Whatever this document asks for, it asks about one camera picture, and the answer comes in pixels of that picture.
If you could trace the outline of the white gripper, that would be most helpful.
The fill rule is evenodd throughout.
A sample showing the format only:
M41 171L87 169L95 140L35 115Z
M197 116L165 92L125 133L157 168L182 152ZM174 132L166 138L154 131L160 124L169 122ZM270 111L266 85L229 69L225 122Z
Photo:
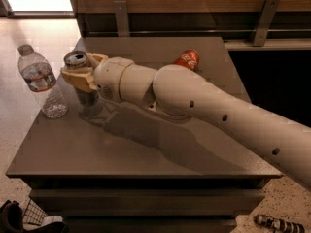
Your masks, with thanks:
M121 75L133 61L122 57L109 58L98 53L88 53L87 58L87 67L63 67L60 70L63 79L86 93L91 93L98 87L98 93L103 99L120 103Z

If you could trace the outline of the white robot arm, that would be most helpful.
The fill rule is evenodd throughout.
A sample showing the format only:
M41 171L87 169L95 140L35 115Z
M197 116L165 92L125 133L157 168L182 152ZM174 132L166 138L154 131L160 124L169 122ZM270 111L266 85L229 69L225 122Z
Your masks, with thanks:
M63 79L85 93L131 103L165 119L207 121L305 187L311 185L311 130L236 98L193 71L193 52L159 69L122 57L70 52Z

